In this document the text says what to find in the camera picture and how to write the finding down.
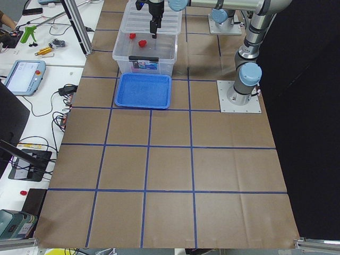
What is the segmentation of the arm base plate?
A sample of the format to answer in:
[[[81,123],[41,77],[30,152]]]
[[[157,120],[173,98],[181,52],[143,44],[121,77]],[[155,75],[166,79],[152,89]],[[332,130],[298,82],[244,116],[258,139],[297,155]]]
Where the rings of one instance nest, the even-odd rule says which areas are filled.
[[[234,14],[232,18],[228,18],[225,22],[219,24],[215,22],[212,15],[208,15],[210,34],[212,35],[227,35],[227,36],[241,36],[241,22],[238,16]]]
[[[234,90],[234,81],[217,80],[217,91],[221,113],[261,113],[255,88],[250,94],[241,95]]]

